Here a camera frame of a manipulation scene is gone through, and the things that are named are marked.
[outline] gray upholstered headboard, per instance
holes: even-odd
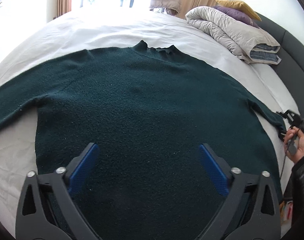
[[[281,44],[277,54],[282,60],[278,65],[271,67],[286,85],[304,118],[304,45],[275,22],[263,15],[260,17],[262,22],[256,23]]]

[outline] purple pillow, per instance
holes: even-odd
[[[214,9],[219,10],[222,13],[225,13],[226,15],[229,15],[233,19],[236,19],[237,21],[243,22],[247,25],[251,25],[253,27],[259,28],[259,26],[245,13],[240,12],[233,8],[223,7],[223,6],[213,6]]]

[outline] yellow pillow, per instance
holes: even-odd
[[[260,16],[252,10],[245,2],[239,0],[215,0],[219,5],[224,7],[232,8],[244,12],[247,16],[252,19],[262,21]]]

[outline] cable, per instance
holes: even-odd
[[[300,131],[300,128],[298,129],[297,133],[295,133],[295,134],[293,135],[293,138],[299,133],[299,131]],[[289,141],[288,141],[286,151],[284,152],[284,160],[283,160],[283,165],[282,165],[282,170],[281,170],[280,179],[282,178],[282,175],[283,175],[283,170],[284,170],[284,165],[285,165],[285,159],[286,159],[286,153],[288,152],[289,147],[290,147],[290,144],[289,144]]]

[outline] hanging jacket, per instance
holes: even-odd
[[[151,0],[150,9],[155,8],[166,8],[167,12],[174,10],[174,13],[170,13],[172,15],[176,15],[181,10],[181,0]]]

